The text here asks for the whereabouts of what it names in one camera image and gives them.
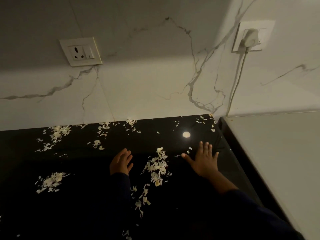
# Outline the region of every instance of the plug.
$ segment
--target plug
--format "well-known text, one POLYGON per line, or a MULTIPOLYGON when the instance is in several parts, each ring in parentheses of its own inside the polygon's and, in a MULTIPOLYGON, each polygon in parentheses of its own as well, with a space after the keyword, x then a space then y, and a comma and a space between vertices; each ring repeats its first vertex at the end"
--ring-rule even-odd
POLYGON ((251 48, 259 44, 258 29, 250 28, 241 43, 246 48, 251 48))

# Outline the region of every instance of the black granite countertop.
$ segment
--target black granite countertop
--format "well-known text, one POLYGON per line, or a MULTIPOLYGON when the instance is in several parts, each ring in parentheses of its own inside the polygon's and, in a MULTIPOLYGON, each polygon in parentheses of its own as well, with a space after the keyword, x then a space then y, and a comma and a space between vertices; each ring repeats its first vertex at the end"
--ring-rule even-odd
POLYGON ((219 152, 219 170, 260 204, 218 126, 209 115, 202 117, 205 119, 194 115, 138 120, 134 124, 136 131, 125 121, 119 121, 110 123, 110 129, 102 129, 107 132, 106 136, 99 136, 102 133, 98 134, 98 127, 102 125, 98 123, 83 128, 73 125, 61 141, 42 152, 37 150, 44 149, 44 143, 53 143, 50 129, 1 131, 0 238, 17 235, 47 238, 62 232, 64 236, 81 235, 79 228, 82 219, 88 217, 87 206, 94 202, 98 206, 108 196, 109 163, 123 148, 132 151, 134 166, 129 176, 131 186, 137 186, 137 196, 141 195, 143 186, 150 183, 150 173, 141 173, 146 162, 157 156, 157 148, 163 147, 166 151, 167 171, 172 173, 166 178, 168 182, 158 187, 150 183, 151 205, 143 206, 143 218, 134 210, 137 197, 132 199, 131 220, 126 227, 133 239, 150 234, 153 227, 159 229, 157 234, 160 234, 161 228, 168 228, 167 223, 172 221, 180 221, 180 228, 188 226, 186 222, 207 228, 206 222, 213 220, 216 193, 186 161, 174 157, 189 150, 194 158, 199 141, 213 145, 219 152), (190 137, 183 137, 184 132, 189 132, 190 137), (101 141, 103 150, 93 147, 95 140, 101 141), (38 177, 46 178, 55 172, 70 173, 62 179, 59 191, 37 193, 38 177))

